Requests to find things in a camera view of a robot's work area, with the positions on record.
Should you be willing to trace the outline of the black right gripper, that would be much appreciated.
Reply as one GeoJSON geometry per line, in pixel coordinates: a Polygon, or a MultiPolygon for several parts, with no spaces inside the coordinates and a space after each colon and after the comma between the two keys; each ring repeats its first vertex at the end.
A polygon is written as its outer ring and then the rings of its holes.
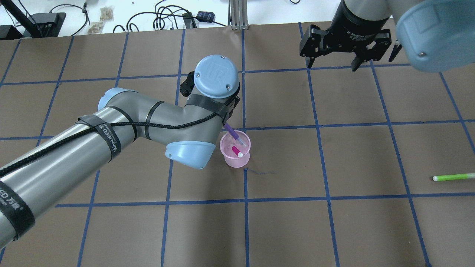
{"type": "MultiPolygon", "coordinates": [[[[333,52],[355,53],[351,71],[363,63],[380,60],[392,43],[383,26],[391,12],[386,0],[341,0],[328,29],[310,25],[299,44],[299,55],[315,59],[333,52]]],[[[402,50],[396,40],[388,59],[393,62],[402,50]]]]}

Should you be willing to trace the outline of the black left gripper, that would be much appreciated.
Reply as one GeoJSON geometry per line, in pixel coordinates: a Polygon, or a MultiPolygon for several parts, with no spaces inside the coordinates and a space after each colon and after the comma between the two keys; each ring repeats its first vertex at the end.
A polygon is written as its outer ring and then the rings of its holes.
{"type": "Polygon", "coordinates": [[[217,99],[205,96],[204,93],[193,93],[193,89],[197,88],[194,78],[195,72],[192,71],[188,73],[185,81],[180,84],[180,93],[188,98],[185,105],[203,108],[215,116],[220,117],[223,125],[227,125],[228,120],[232,117],[236,106],[240,102],[240,83],[238,83],[237,90],[231,96],[224,99],[217,99]]]}

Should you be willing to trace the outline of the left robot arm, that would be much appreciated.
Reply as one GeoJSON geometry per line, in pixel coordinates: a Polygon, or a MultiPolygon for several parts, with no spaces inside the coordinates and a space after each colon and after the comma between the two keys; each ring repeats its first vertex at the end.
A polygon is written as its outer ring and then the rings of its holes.
{"type": "Polygon", "coordinates": [[[239,102],[239,71],[228,57],[197,63],[181,93],[184,107],[135,90],[112,88],[97,112],[1,168],[1,248],[18,240],[36,220],[87,177],[138,138],[164,144],[165,156],[203,169],[221,128],[239,102]]]}

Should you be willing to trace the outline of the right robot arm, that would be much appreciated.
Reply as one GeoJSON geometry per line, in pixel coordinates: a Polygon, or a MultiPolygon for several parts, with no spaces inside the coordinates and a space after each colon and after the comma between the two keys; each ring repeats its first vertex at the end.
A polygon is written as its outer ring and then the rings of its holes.
{"type": "Polygon", "coordinates": [[[299,55],[311,68],[320,56],[354,53],[356,71],[384,56],[392,44],[384,25],[393,17],[396,42],[389,61],[404,49],[415,69],[444,72],[475,61],[474,8],[473,0],[342,0],[328,29],[307,28],[299,55]]]}

